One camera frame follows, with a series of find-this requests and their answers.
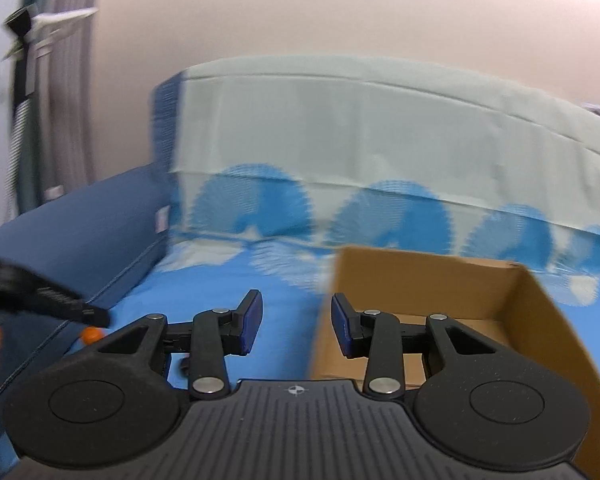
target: label tag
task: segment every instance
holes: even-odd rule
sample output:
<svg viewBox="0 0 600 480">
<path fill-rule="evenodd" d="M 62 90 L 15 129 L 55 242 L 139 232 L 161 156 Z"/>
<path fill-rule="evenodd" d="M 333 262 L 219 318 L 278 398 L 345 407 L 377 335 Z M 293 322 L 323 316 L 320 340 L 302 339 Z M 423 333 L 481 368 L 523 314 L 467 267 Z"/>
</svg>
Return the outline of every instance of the label tag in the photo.
<svg viewBox="0 0 600 480">
<path fill-rule="evenodd" d="M 161 233 L 169 228 L 169 206 L 158 209 L 155 214 L 155 232 Z"/>
</svg>

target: wall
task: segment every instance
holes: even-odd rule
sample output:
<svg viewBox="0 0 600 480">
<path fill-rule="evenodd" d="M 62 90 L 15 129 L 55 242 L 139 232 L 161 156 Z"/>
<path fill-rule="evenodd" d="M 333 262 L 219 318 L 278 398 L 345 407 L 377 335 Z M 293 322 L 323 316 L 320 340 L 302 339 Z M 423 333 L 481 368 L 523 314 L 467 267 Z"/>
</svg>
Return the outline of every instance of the wall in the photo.
<svg viewBox="0 0 600 480">
<path fill-rule="evenodd" d="M 96 174 L 149 160 L 151 88 L 249 54 L 431 60 L 600 103 L 600 0 L 97 0 Z"/>
</svg>

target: brown cardboard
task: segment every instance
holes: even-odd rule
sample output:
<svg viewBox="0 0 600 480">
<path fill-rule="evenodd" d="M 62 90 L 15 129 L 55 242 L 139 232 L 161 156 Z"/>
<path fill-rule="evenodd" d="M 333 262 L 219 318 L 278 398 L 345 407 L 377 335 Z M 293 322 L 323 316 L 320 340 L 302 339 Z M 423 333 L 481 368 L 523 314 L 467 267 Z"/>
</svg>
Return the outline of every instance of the brown cardboard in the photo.
<svg viewBox="0 0 600 480">
<path fill-rule="evenodd" d="M 589 401 L 591 424 L 576 465 L 600 480 L 600 374 L 560 310 L 525 267 L 458 256 L 344 247 L 331 293 L 344 292 L 356 310 L 378 308 L 402 322 L 452 316 L 572 381 Z M 362 384 L 366 359 L 343 357 L 331 328 L 330 299 L 314 348 L 313 379 L 352 378 Z M 424 382 L 419 355 L 405 355 L 410 387 Z"/>
</svg>

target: blue mattress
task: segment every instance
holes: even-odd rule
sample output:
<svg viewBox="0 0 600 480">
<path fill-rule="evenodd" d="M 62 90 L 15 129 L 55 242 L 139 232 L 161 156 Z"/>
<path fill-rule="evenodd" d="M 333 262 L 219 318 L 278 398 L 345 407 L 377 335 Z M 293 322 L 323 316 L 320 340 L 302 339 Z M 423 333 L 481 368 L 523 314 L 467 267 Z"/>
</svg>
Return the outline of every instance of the blue mattress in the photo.
<svg viewBox="0 0 600 480">
<path fill-rule="evenodd" d="M 281 241 L 183 241 L 172 245 L 168 256 L 114 308 L 110 331 L 151 312 L 166 314 L 169 322 L 184 322 L 203 310 L 235 308 L 248 290 L 257 288 L 264 298 L 262 325 L 251 354 L 226 358 L 232 383 L 241 378 L 304 379 L 331 261 L 328 250 L 309 251 Z M 588 283 L 581 294 L 594 290 L 596 295 L 587 306 L 582 306 L 583 298 L 573 297 L 574 287 L 568 283 L 581 275 L 536 271 L 536 277 L 600 370 L 600 274 L 585 277 Z M 169 381 L 185 388 L 178 361 L 174 356 Z"/>
</svg>

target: orange ball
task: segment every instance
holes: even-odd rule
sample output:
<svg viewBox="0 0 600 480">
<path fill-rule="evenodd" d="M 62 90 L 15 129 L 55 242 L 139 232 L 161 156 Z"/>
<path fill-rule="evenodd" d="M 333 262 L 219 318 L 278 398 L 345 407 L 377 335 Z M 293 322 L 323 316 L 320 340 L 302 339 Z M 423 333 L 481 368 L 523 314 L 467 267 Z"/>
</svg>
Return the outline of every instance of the orange ball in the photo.
<svg viewBox="0 0 600 480">
<path fill-rule="evenodd" d="M 100 341 L 106 334 L 104 330 L 96 326 L 88 326 L 80 334 L 80 339 L 85 345 L 90 345 L 96 341 Z"/>
</svg>

